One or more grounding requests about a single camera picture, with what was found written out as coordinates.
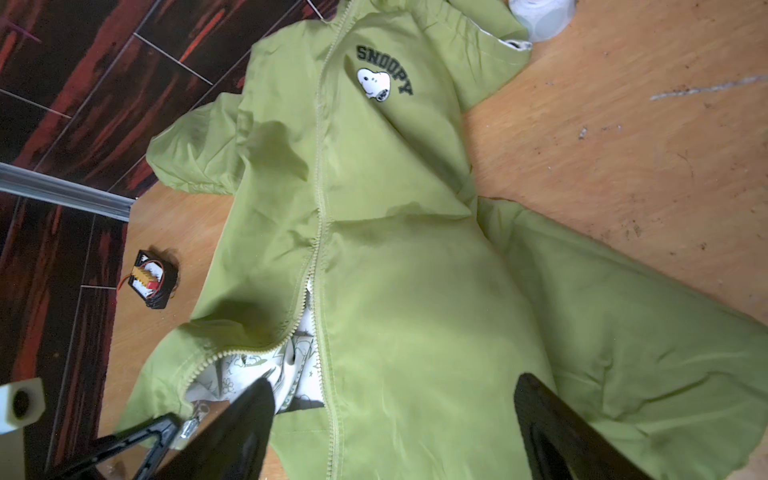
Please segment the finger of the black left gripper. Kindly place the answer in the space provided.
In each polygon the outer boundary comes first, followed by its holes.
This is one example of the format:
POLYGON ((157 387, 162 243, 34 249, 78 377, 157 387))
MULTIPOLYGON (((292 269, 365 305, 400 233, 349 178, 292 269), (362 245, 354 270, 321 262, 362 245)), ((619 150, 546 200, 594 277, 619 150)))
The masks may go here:
POLYGON ((88 453, 68 460, 45 475, 45 479, 106 479, 98 470, 109 460, 148 442, 148 451, 137 468, 133 479, 152 479, 168 454, 171 444, 181 430, 181 419, 168 413, 147 420, 122 432, 99 438, 88 453))

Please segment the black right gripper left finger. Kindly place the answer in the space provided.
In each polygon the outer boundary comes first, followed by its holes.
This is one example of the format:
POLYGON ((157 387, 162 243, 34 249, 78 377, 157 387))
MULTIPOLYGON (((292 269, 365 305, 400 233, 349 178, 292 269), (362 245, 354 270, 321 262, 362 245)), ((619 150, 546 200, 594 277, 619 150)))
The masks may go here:
POLYGON ((155 477, 259 478, 275 412, 271 384, 256 380, 155 477))

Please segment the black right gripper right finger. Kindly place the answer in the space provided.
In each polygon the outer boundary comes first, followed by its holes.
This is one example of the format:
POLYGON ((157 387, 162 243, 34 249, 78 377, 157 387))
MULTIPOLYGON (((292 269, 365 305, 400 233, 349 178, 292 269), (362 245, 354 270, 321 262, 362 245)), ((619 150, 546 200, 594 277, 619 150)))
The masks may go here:
POLYGON ((535 375, 519 377, 514 406, 534 479, 650 479, 535 375))

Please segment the green Snoopy zip jacket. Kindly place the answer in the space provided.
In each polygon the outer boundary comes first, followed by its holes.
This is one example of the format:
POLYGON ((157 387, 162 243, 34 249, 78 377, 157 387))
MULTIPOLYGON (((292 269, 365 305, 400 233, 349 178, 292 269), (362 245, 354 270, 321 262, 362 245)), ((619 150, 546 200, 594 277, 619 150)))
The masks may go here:
POLYGON ((527 479, 531 373, 657 479, 744 467, 766 327, 478 195, 462 115, 531 50, 499 1, 345 1, 257 42, 240 93, 148 146, 166 186, 234 202, 119 427, 193 425, 266 378, 293 479, 527 479))

